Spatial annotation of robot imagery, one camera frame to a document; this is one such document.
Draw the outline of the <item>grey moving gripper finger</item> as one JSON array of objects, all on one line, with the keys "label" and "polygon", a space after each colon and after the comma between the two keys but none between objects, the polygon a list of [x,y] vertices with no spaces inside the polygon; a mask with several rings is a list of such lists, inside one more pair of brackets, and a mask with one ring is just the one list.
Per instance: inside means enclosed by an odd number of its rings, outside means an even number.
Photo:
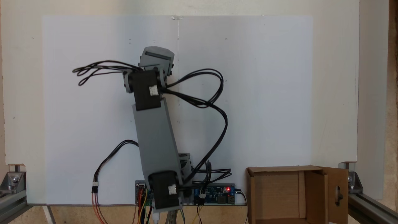
[{"label": "grey moving gripper finger", "polygon": [[145,47],[141,56],[168,56],[168,57],[172,57],[172,68],[173,68],[175,54],[171,50],[168,50],[166,48],[158,47],[158,46]]}]

